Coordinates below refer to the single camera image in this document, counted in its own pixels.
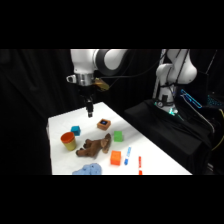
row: blue light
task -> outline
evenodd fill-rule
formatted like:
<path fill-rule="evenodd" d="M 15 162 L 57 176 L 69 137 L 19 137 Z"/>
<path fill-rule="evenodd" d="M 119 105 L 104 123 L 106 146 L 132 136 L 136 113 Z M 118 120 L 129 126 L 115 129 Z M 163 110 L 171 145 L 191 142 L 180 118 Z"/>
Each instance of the blue light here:
<path fill-rule="evenodd" d="M 170 109 L 169 114 L 171 114 L 171 115 L 175 116 L 175 114 L 174 114 L 174 112 L 173 112 L 173 108 L 171 108 L 171 109 Z"/>
<path fill-rule="evenodd" d="M 192 96 L 186 93 L 183 89 L 181 90 L 181 93 L 184 94 L 184 97 L 186 96 L 186 98 L 190 101 L 190 103 L 193 103 L 199 109 L 202 108 L 202 105 L 198 103 Z"/>

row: lego block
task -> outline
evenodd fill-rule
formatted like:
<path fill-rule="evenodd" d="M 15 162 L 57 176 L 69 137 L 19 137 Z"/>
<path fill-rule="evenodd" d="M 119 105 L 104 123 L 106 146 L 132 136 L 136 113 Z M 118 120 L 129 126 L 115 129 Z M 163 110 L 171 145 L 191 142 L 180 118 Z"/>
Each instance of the lego block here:
<path fill-rule="evenodd" d="M 115 131 L 114 132 L 114 141 L 115 142 L 123 142 L 122 131 Z"/>
<path fill-rule="evenodd" d="M 106 119 L 102 119 L 98 124 L 97 127 L 103 131 L 106 131 L 111 125 L 111 122 L 106 120 Z"/>
<path fill-rule="evenodd" d="M 81 135 L 81 130 L 79 126 L 74 126 L 71 129 L 71 132 L 75 134 L 75 136 L 80 136 Z"/>
<path fill-rule="evenodd" d="M 111 165 L 121 165 L 121 152 L 112 151 L 110 158 Z"/>

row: orange block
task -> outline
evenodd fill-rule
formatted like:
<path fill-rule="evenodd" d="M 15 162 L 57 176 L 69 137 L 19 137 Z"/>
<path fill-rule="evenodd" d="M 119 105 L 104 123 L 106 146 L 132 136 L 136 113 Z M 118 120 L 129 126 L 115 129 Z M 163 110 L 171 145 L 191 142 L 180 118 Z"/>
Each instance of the orange block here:
<path fill-rule="evenodd" d="M 110 162 L 112 165 L 121 165 L 121 152 L 112 151 Z"/>

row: toy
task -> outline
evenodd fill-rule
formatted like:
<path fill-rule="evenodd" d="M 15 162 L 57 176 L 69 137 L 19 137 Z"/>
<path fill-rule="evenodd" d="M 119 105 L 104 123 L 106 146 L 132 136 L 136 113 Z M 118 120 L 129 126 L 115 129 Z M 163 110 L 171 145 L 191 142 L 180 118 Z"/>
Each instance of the toy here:
<path fill-rule="evenodd" d="M 120 166 L 121 165 L 121 152 L 112 151 L 110 163 L 112 165 Z"/>
<path fill-rule="evenodd" d="M 130 154 L 131 154 L 131 147 L 128 148 L 128 153 L 127 153 L 127 156 L 124 161 L 124 165 L 126 165 L 126 166 L 128 165 L 128 160 L 129 160 Z"/>
<path fill-rule="evenodd" d="M 104 139 L 91 141 L 86 140 L 83 148 L 76 152 L 79 157 L 95 157 L 98 152 L 102 149 L 103 153 L 107 154 L 110 148 L 111 135 L 107 134 Z"/>
<path fill-rule="evenodd" d="M 86 165 L 84 166 L 81 170 L 75 171 L 72 173 L 72 175 L 94 175 L 98 176 L 102 174 L 102 169 L 101 166 L 97 163 L 91 164 L 91 165 Z"/>
<path fill-rule="evenodd" d="M 98 124 L 97 127 L 103 131 L 106 131 L 111 125 L 111 122 L 106 120 L 106 119 L 102 119 Z"/>
<path fill-rule="evenodd" d="M 123 142 L 122 131 L 115 131 L 114 132 L 114 141 L 115 142 Z"/>
<path fill-rule="evenodd" d="M 76 141 L 75 141 L 75 135 L 73 132 L 68 132 L 62 135 L 61 141 L 69 151 L 75 150 Z"/>
<path fill-rule="evenodd" d="M 71 132 L 73 132 L 75 134 L 75 136 L 80 136 L 80 134 L 81 134 L 80 127 L 79 126 L 72 127 Z"/>
<path fill-rule="evenodd" d="M 142 176 L 143 172 L 142 172 L 142 157 L 139 156 L 139 176 Z"/>

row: green block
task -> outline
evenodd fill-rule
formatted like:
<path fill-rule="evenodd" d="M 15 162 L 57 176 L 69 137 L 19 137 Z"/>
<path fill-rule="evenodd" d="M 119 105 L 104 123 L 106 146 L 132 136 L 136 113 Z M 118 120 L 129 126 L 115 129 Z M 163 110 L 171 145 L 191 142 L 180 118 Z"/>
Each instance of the green block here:
<path fill-rule="evenodd" d="M 114 132 L 114 141 L 115 142 L 123 142 L 122 131 L 115 131 Z"/>

